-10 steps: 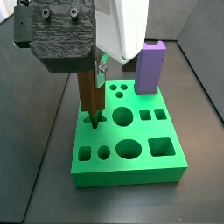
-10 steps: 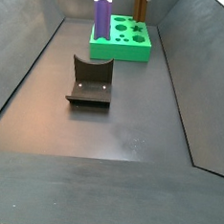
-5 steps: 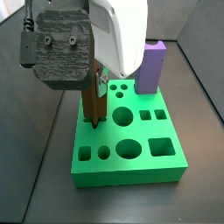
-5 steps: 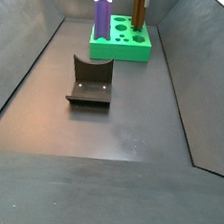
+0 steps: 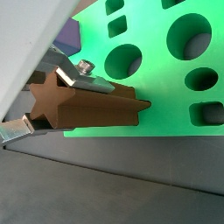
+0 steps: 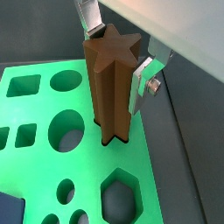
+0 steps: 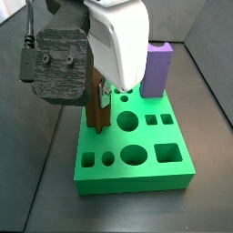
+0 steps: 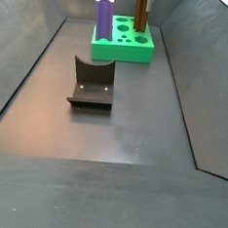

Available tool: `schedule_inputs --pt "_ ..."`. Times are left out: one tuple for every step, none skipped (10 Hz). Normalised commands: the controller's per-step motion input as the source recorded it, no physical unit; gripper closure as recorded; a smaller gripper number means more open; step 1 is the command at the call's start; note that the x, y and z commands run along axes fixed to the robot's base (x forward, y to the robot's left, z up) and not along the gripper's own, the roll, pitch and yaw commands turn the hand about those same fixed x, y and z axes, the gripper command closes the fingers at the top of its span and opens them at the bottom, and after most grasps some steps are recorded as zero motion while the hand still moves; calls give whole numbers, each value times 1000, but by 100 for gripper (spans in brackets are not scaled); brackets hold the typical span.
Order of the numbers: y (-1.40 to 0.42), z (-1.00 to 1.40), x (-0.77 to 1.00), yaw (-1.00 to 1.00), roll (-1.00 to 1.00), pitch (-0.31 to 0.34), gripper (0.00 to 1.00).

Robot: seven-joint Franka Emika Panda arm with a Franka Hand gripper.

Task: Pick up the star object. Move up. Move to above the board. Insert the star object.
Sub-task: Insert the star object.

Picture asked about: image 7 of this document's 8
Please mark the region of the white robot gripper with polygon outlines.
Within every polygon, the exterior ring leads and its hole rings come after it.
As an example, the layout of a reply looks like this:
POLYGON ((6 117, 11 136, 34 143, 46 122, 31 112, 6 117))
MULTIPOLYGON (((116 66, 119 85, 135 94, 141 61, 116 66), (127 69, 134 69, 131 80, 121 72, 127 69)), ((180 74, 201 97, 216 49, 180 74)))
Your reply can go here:
POLYGON ((99 104, 110 104, 111 84, 127 92, 146 69, 149 19, 141 0, 85 0, 94 67, 105 77, 98 85, 99 104))

